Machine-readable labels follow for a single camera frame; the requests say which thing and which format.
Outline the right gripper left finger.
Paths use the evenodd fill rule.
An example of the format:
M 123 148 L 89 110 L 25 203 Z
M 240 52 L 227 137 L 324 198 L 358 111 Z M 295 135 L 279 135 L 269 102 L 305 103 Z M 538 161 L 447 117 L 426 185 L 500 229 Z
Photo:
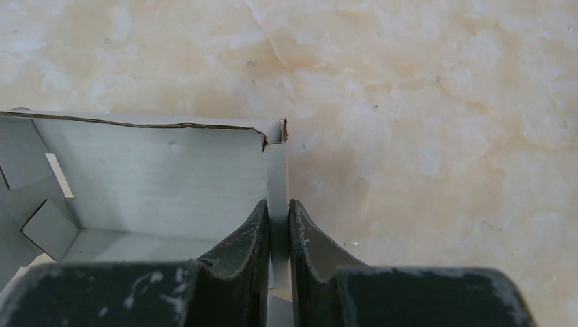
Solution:
M 265 200 L 195 260 L 44 264 L 1 306 L 2 326 L 264 326 Z

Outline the white cardboard box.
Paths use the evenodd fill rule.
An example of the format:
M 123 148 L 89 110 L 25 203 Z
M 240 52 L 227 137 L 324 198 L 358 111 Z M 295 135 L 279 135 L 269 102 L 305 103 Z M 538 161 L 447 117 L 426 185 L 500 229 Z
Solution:
M 286 142 L 285 119 L 3 111 L 1 306 L 44 264 L 195 260 L 265 200 L 268 311 L 288 281 Z

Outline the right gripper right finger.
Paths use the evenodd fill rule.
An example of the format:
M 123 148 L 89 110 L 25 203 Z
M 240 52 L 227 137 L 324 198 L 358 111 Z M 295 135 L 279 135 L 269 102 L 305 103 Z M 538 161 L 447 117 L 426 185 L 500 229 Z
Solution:
M 475 267 L 369 266 L 289 204 L 296 326 L 534 326 L 516 285 Z

